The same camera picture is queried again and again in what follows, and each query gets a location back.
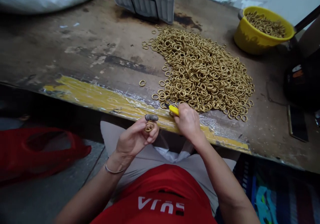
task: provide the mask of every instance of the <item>beige pants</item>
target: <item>beige pants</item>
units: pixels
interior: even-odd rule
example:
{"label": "beige pants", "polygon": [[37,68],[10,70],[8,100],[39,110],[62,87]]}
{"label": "beige pants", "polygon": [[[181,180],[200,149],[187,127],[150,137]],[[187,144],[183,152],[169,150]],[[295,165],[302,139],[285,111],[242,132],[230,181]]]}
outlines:
{"label": "beige pants", "polygon": [[[117,141],[120,134],[125,130],[122,127],[116,126],[106,121],[100,122],[101,133],[103,136],[104,144],[106,146],[106,151],[108,155],[111,155],[116,149]],[[240,153],[232,150],[227,150],[220,148],[217,152],[222,156],[223,160],[233,170],[237,163]],[[133,160],[129,168],[126,170],[122,178],[120,179],[115,196],[128,184],[132,183],[139,176],[144,174],[146,171],[160,166],[162,164],[172,164],[167,161],[163,156],[161,156],[153,145],[147,145]],[[219,206],[218,197],[213,190],[206,167],[203,163],[202,158],[198,154],[191,155],[190,157],[183,159],[178,163],[172,165],[177,165],[186,171],[188,171],[194,179],[199,183],[203,191],[206,193],[210,200],[212,213],[215,212]]]}

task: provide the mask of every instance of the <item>red shirt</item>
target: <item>red shirt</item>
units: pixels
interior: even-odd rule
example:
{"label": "red shirt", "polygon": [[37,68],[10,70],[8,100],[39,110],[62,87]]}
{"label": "red shirt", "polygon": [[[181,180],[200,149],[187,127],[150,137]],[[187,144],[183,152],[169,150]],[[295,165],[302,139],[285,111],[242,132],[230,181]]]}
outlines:
{"label": "red shirt", "polygon": [[207,195],[184,169],[155,167],[127,187],[92,223],[213,223]]}

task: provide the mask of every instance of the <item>person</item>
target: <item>person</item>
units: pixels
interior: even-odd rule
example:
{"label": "person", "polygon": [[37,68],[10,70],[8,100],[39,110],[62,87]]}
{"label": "person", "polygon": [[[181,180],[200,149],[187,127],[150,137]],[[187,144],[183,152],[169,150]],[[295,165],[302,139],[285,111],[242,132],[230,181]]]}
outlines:
{"label": "person", "polygon": [[[159,133],[156,122],[146,133],[144,117],[127,130],[102,121],[111,155],[55,223],[216,223],[212,214],[218,205],[226,224],[260,223],[228,160],[200,129],[198,113],[186,103],[178,108],[175,122],[198,154],[168,164],[150,145]],[[104,210],[112,195],[115,203]]]}

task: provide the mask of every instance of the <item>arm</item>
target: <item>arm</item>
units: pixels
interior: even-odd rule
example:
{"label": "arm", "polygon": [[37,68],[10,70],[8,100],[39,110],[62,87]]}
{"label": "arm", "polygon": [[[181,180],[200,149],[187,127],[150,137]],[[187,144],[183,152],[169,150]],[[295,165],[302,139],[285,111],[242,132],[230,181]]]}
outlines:
{"label": "arm", "polygon": [[187,104],[180,104],[175,121],[203,159],[225,223],[260,223],[238,180],[200,129],[198,113]]}
{"label": "arm", "polygon": [[[159,127],[155,123],[150,133],[144,131],[146,119],[143,117],[125,130],[119,137],[116,150],[106,161],[109,170],[113,172],[126,170],[134,157],[158,136]],[[124,171],[110,173],[103,166],[98,174],[88,182],[67,203],[58,214],[55,223],[89,223],[108,204]]]}

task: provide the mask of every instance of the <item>bracelet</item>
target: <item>bracelet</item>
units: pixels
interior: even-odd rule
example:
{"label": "bracelet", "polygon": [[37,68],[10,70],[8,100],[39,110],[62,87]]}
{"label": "bracelet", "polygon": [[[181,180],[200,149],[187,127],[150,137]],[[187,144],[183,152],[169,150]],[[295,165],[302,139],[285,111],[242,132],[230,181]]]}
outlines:
{"label": "bracelet", "polygon": [[125,171],[125,170],[126,170],[126,169],[123,169],[123,170],[118,171],[118,172],[110,171],[110,170],[109,170],[109,168],[107,167],[107,162],[106,162],[105,167],[106,167],[106,170],[107,170],[109,173],[112,173],[112,174],[121,173],[121,172],[123,172],[123,171]]}

